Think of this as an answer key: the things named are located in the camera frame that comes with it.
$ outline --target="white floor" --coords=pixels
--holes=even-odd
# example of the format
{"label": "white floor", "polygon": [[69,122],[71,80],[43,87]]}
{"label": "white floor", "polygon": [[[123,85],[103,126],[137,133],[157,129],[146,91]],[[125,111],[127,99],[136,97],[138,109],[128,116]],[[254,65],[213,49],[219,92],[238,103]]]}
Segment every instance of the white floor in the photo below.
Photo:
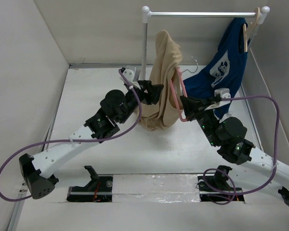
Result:
{"label": "white floor", "polygon": [[[185,72],[184,77],[192,74]],[[100,108],[112,89],[126,91],[118,68],[70,69],[52,140],[67,138]],[[247,139],[259,146],[244,101],[230,108],[248,128]],[[136,119],[134,115],[121,131]],[[146,131],[137,126],[127,135],[104,142],[75,157],[62,168],[70,172],[92,165],[98,174],[195,173],[218,165],[231,166],[244,175],[245,169],[227,163],[212,148],[197,122],[178,121],[167,131]],[[18,231],[69,230],[288,230],[289,208],[261,192],[247,195],[246,203],[68,203],[67,188],[56,189],[40,200],[25,201]]]}

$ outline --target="gray wall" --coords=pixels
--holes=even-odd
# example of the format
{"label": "gray wall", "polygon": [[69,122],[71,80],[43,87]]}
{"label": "gray wall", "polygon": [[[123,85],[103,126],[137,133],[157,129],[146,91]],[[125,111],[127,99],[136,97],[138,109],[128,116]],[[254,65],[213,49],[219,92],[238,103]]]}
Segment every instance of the gray wall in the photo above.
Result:
{"label": "gray wall", "polygon": [[[69,63],[141,63],[142,13],[152,11],[253,12],[267,0],[35,0]],[[148,63],[155,58],[155,35],[169,31],[181,46],[183,64],[207,65],[231,19],[151,18]]]}
{"label": "gray wall", "polygon": [[[67,69],[33,0],[0,0],[0,166],[18,149],[44,139]],[[0,189],[16,198],[22,182],[16,158],[2,173]],[[13,207],[0,198],[0,231]]]}
{"label": "gray wall", "polygon": [[[281,110],[278,159],[289,164],[289,0],[269,0],[271,12],[259,30],[247,64],[247,94],[271,94]],[[273,153],[275,109],[265,100],[250,101],[263,147]]]}

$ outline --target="tan cloth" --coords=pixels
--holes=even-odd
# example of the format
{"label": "tan cloth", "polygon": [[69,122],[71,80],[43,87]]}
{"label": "tan cloth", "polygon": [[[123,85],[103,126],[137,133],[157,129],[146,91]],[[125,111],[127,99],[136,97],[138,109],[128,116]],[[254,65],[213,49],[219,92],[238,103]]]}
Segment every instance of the tan cloth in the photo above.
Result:
{"label": "tan cloth", "polygon": [[166,30],[160,31],[156,35],[156,60],[152,67],[150,80],[152,84],[163,84],[164,89],[157,104],[142,104],[143,111],[140,123],[148,130],[155,130],[157,128],[165,130],[179,118],[169,81],[173,79],[177,96],[181,95],[176,68],[179,66],[182,58],[180,46],[171,39]]}

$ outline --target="metal frame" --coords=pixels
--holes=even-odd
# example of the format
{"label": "metal frame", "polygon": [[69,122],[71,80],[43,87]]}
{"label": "metal frame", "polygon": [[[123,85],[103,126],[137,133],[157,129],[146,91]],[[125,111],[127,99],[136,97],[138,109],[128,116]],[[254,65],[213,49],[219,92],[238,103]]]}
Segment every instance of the metal frame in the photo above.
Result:
{"label": "metal frame", "polygon": [[[270,8],[264,6],[260,10],[261,15],[255,28],[253,29],[249,39],[248,47],[250,47],[260,25],[264,22]],[[148,32],[148,18],[150,17],[218,17],[218,18],[254,18],[256,13],[225,13],[225,12],[151,12],[150,8],[144,6],[143,13],[143,51],[142,51],[142,66],[140,80],[145,80],[146,69],[146,45],[147,45],[147,32]]]}

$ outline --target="metal rod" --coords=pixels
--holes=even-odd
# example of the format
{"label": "metal rod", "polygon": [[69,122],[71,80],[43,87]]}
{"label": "metal rod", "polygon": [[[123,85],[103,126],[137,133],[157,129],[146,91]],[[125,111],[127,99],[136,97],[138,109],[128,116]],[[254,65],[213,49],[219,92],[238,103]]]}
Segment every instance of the metal rod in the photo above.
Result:
{"label": "metal rod", "polygon": [[141,62],[140,80],[145,80],[147,32],[148,32],[148,23],[143,23],[143,56]]}
{"label": "metal rod", "polygon": [[257,24],[255,26],[254,30],[251,32],[249,40],[247,41],[248,48],[250,48],[250,46],[252,45],[252,42],[254,41],[254,38],[257,35],[260,26],[261,26],[261,24]]}
{"label": "metal rod", "polygon": [[150,12],[151,17],[218,17],[218,18],[254,18],[256,13],[225,12]]}

